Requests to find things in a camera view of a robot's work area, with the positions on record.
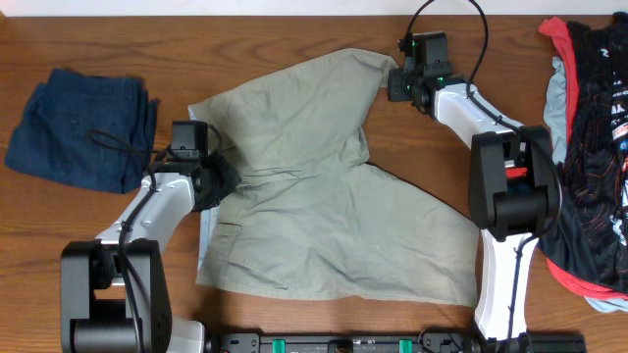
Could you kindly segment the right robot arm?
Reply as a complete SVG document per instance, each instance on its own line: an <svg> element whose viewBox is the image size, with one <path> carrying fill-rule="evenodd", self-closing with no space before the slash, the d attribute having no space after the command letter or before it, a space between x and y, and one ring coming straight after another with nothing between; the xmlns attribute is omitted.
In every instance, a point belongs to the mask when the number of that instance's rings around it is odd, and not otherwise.
<svg viewBox="0 0 628 353"><path fill-rule="evenodd" d="M411 103L469 147L469 209L484 247L475 323L486 342L521 342L534 248L561 206L549 132L508 118L460 76L392 69L388 98Z"/></svg>

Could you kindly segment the khaki shorts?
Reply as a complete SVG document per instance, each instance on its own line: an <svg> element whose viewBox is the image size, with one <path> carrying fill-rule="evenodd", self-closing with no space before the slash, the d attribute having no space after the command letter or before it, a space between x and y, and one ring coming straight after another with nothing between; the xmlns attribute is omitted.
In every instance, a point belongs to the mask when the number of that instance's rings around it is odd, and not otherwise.
<svg viewBox="0 0 628 353"><path fill-rule="evenodd" d="M196 280L256 296L473 307L479 231L369 162L367 113L394 60L343 49L189 106L240 177Z"/></svg>

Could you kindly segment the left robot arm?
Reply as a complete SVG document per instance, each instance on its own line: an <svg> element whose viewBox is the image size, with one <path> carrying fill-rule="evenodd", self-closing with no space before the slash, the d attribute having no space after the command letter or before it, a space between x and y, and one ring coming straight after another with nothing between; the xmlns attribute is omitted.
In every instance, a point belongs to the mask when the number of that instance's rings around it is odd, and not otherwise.
<svg viewBox="0 0 628 353"><path fill-rule="evenodd" d="M150 165L122 215L91 241L61 254L65 352L168 352L176 321L162 254L180 221L209 210L240 178L220 151L174 151Z"/></svg>

